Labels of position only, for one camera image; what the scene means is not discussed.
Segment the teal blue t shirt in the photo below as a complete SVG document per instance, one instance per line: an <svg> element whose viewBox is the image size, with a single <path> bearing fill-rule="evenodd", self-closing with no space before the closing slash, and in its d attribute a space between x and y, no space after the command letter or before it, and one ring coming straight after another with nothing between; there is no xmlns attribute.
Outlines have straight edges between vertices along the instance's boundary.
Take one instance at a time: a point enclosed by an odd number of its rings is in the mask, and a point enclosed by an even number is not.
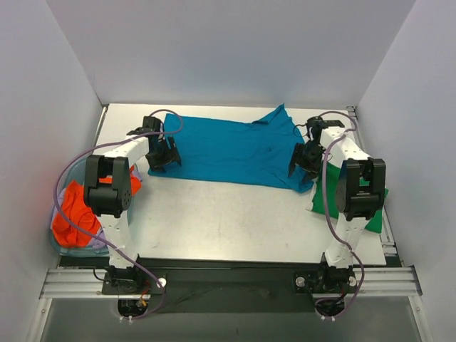
<svg viewBox="0 0 456 342"><path fill-rule="evenodd" d="M260 185L305 193L313 187L306 172L289 163L302 137L284 105L251 123L173 114L165 117L165 130L173 138L181 165L172 163L164 172L149 170L150 176L210 182Z"/></svg>

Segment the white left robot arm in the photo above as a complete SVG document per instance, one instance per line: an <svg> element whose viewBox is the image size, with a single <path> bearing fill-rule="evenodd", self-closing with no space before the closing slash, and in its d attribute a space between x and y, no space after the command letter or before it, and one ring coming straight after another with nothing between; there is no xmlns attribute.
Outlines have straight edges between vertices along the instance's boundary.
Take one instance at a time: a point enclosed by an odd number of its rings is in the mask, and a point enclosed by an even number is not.
<svg viewBox="0 0 456 342"><path fill-rule="evenodd" d="M108 279L134 294L146 282L145 272L134 263L138 249L132 241L128 210L133 200L131 167L145 158L152 171L164 172L172 163L182 164L175 139L154 115L145 116L118 147L92 154L85 162L83 199L100 222L110 261Z"/></svg>

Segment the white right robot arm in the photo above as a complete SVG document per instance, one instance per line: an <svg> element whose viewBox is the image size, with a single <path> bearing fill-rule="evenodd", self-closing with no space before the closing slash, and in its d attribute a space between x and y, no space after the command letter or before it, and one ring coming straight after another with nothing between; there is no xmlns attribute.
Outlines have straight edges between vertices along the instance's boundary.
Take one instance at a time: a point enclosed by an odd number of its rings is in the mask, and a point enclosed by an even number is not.
<svg viewBox="0 0 456 342"><path fill-rule="evenodd" d="M306 173L304 182L321 181L324 214L333 237L323 253L321 269L311 279L324 291L338 285L354 287L360 283L353 275L353 264L359 260L356 247L367 224L382 210L385 201L385 161L364 152L348 137L355 128L346 128L340 120L326 120L319 115L309 118L305 128L308 140L295 145L288 174L300 167ZM331 221L328 203L330 161L340 168L335 191L336 224Z"/></svg>

